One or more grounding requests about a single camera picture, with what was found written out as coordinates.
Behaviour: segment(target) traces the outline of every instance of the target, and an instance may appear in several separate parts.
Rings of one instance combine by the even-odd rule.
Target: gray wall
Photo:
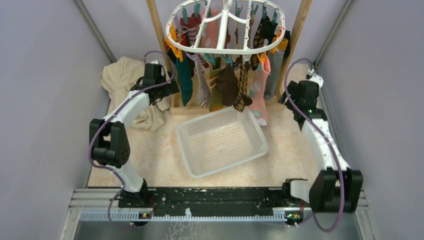
[[[423,239],[422,0],[357,0],[318,70],[381,239]]]
[[[0,1],[0,239],[59,238],[106,64],[72,1]]]
[[[215,1],[215,6],[222,6],[222,1]],[[308,57],[315,60],[345,1],[312,1],[293,59]],[[107,4],[104,0],[84,0],[83,2],[117,59],[122,56],[143,59],[147,51],[160,49],[146,0],[108,1]],[[183,0],[156,0],[164,32],[170,14],[182,2]],[[273,0],[272,2],[278,4],[284,11],[286,27],[291,30],[301,0]],[[187,11],[191,14],[193,8],[187,8]],[[257,13],[260,15],[261,11],[262,6],[259,6]]]

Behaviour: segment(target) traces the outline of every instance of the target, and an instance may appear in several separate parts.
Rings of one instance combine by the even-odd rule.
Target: cable
[[[123,192],[123,190],[124,190],[124,188],[126,187],[126,185],[125,185],[125,181],[124,181],[124,179],[113,169],[113,168],[111,168],[111,167],[108,167],[108,166],[102,166],[102,165],[97,165],[97,164],[95,164],[94,163],[94,159],[93,159],[93,156],[92,156],[92,151],[93,151],[93,146],[94,146],[94,142],[95,142],[95,140],[99,137],[99,135],[100,135],[100,132],[106,127],[106,125],[108,124],[108,123],[110,123],[111,121],[112,121],[112,119],[114,119],[116,116],[117,116],[117,114],[119,114],[119,112],[129,103],[129,102],[131,102],[131,100],[133,100],[135,97],[137,97],[138,95],[140,95],[140,94],[142,94],[142,93],[144,93],[145,91],[147,91],[147,90],[150,90],[150,89],[154,89],[154,88],[157,88],[157,87],[161,87],[161,86],[164,86],[164,85],[166,85],[166,84],[168,84],[170,81],[172,81],[173,79],[174,79],[174,76],[175,76],[175,71],[176,71],[176,66],[175,66],[175,64],[171,61],[171,59],[170,59],[170,57],[166,54],[166,53],[163,53],[163,52],[161,52],[161,51],[155,51],[155,50],[153,50],[153,51],[148,51],[148,52],[146,52],[146,54],[144,55],[144,60],[143,60],[143,62],[144,63],[146,63],[146,57],[147,57],[147,55],[149,55],[149,54],[151,54],[151,53],[158,53],[158,54],[162,54],[162,55],[164,55],[164,56],[166,56],[168,59],[169,59],[169,61],[172,63],[172,65],[173,65],[173,70],[172,70],[172,75],[171,75],[171,77],[166,81],[166,82],[162,82],[162,83],[159,83],[159,84],[155,84],[155,85],[152,85],[152,86],[148,86],[148,87],[146,87],[146,88],[144,88],[144,89],[142,89],[142,90],[140,90],[140,91],[138,91],[137,93],[135,93],[131,98],[128,98],[118,109],[116,109],[116,111],[115,111],[115,114],[114,115],[112,115],[112,116],[110,116],[108,119],[106,119],[105,121],[104,121],[104,123],[98,128],[98,130],[95,132],[95,134],[94,134],[94,136],[93,136],[93,138],[91,139],[91,141],[90,141],[90,144],[89,144],[89,146],[88,146],[88,160],[89,160],[89,162],[90,162],[90,164],[91,164],[91,166],[93,166],[94,168],[97,168],[97,169],[106,169],[106,170],[109,170],[109,171],[111,171],[118,179],[119,179],[119,181],[121,182],[121,184],[122,184],[122,186],[121,186],[121,188],[120,188],[120,190],[112,197],[112,199],[110,200],[110,203],[109,203],[109,206],[108,206],[108,208],[107,208],[107,218],[109,219],[109,222],[111,222],[112,223],[112,225],[114,225],[116,228],[119,228],[119,229],[124,229],[124,230],[127,230],[127,229],[129,229],[130,227],[121,227],[121,226],[119,226],[119,225],[117,225],[117,224],[115,224],[114,223],[114,221],[112,220],[112,217],[111,217],[111,209],[112,209],[112,204],[113,204],[113,202],[119,197],[119,195],[121,195],[121,193]]]
[[[337,172],[338,172],[338,180],[340,181],[340,206],[338,207],[338,213],[337,213],[337,217],[335,218],[335,221],[333,223],[333,225],[330,228],[323,228],[319,223],[318,223],[318,219],[317,216],[315,215],[315,213],[312,213],[313,219],[316,222],[316,225],[318,226],[319,229],[321,229],[324,232],[332,232],[334,229],[336,229],[336,227],[339,225],[340,220],[342,219],[342,215],[343,215],[343,208],[345,208],[345,181],[343,179],[343,173],[342,173],[342,167],[340,166],[340,162],[339,159],[337,158],[337,154],[336,151],[333,147],[333,145],[330,143],[329,138],[325,135],[325,133],[312,121],[312,119],[310,119],[306,114],[304,114],[298,106],[296,106],[296,104],[293,102],[293,99],[290,97],[289,94],[289,90],[287,88],[287,81],[289,78],[289,73],[290,70],[293,68],[294,65],[296,65],[297,63],[301,62],[301,61],[307,61],[309,63],[309,68],[312,70],[313,69],[313,63],[311,60],[309,60],[308,58],[300,58],[296,61],[294,61],[290,67],[287,69],[287,72],[285,73],[284,76],[284,91],[285,94],[287,95],[287,99],[288,101],[291,103],[291,105],[293,106],[294,109],[296,109],[296,111],[306,119],[306,121],[308,121],[313,128],[315,128],[319,134],[321,134],[321,136],[324,138],[324,140],[327,142],[328,144],[328,148],[330,149],[331,155],[334,158],[335,164],[337,166]],[[301,222],[299,224],[299,226],[303,223],[305,223],[307,220],[309,220],[311,216],[308,216],[305,220],[303,220],[303,222]]]

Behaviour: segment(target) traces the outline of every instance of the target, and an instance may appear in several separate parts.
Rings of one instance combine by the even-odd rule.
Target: basket
[[[184,164],[201,178],[246,163],[268,152],[268,144],[248,107],[214,111],[181,123],[176,136]]]

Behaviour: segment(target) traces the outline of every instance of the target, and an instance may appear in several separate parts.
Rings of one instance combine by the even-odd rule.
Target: wooden frame
[[[161,19],[159,18],[156,1],[146,0],[146,2],[150,12],[151,21],[153,22],[154,30],[156,32],[156,37],[160,45],[160,49],[162,50],[162,52],[165,53],[166,52],[165,35],[162,29]],[[277,102],[277,99],[279,99],[284,92],[282,90],[284,76],[286,75],[287,69],[289,68],[292,55],[295,52],[296,45],[298,43],[299,36],[301,35],[306,17],[308,16],[308,12],[311,7],[311,4],[312,4],[312,0],[301,0],[300,2],[299,9],[297,10],[296,19],[294,21],[294,26],[293,26],[293,29],[291,30],[290,54],[285,60],[283,60],[281,64],[276,96],[272,100],[266,101],[266,109],[268,111],[281,110],[284,108],[282,104],[279,104]],[[167,69],[172,68],[171,63],[169,62],[167,58],[165,58],[165,64]],[[193,80],[193,90],[195,89],[196,89],[196,81]],[[193,100],[191,100],[187,104],[187,106],[182,106],[180,99],[181,99],[181,95],[179,93],[172,95],[170,111],[173,115],[199,115],[199,114],[206,114],[209,112],[208,108],[201,107],[200,103],[197,102],[197,99],[195,99],[195,97],[193,97]]]

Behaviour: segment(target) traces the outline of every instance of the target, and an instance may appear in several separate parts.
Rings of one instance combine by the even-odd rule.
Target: white hanging drying rack
[[[232,9],[232,6],[233,6],[233,0],[222,0],[222,11],[215,16],[208,17],[208,13],[210,11],[211,2],[212,2],[212,0],[208,0],[206,7],[205,7],[204,14],[202,16],[202,21],[199,25],[199,31],[196,35],[195,44],[192,45],[192,46],[181,45],[179,42],[175,41],[171,37],[171,27],[173,26],[173,20],[177,17],[178,11],[182,10],[183,7],[185,7],[187,5],[196,4],[199,1],[187,0],[183,3],[181,3],[180,5],[178,5],[174,9],[174,11],[172,12],[172,14],[171,14],[171,16],[168,20],[168,23],[166,24],[165,31],[166,31],[166,36],[169,40],[169,43],[171,45],[173,45],[174,47],[176,47],[177,49],[180,49],[182,51],[189,52],[189,53],[199,53],[199,54],[253,55],[253,54],[264,53],[268,50],[271,50],[271,49],[277,47],[278,44],[283,40],[284,33],[286,31],[286,23],[285,23],[285,16],[284,16],[283,10],[281,10],[281,8],[278,5],[276,5],[275,3],[273,3],[269,0],[238,0],[238,1],[248,2],[248,4],[247,4],[248,5],[247,18],[246,19],[237,17],[230,12],[230,10]],[[266,46],[263,46],[263,47],[260,47],[260,48],[255,48],[255,49],[250,49],[248,47],[249,28],[250,28],[249,22],[250,22],[250,18],[251,18],[252,4],[254,4],[254,3],[264,4],[264,5],[270,6],[270,7],[275,9],[275,11],[279,14],[279,18],[277,18],[276,23],[278,24],[279,27],[281,27],[281,35],[279,35],[279,37],[277,37],[274,42],[268,43],[268,45],[266,45]],[[201,41],[201,38],[202,38],[202,33],[205,30],[206,23],[210,23],[210,22],[215,21],[219,18],[221,18],[221,21],[220,21],[220,26],[219,26],[219,35],[218,35],[216,48],[199,47],[199,44],[200,44],[200,41]],[[224,48],[225,42],[226,42],[226,37],[227,37],[227,28],[228,28],[229,18],[234,19],[235,21],[245,25],[243,49]]]

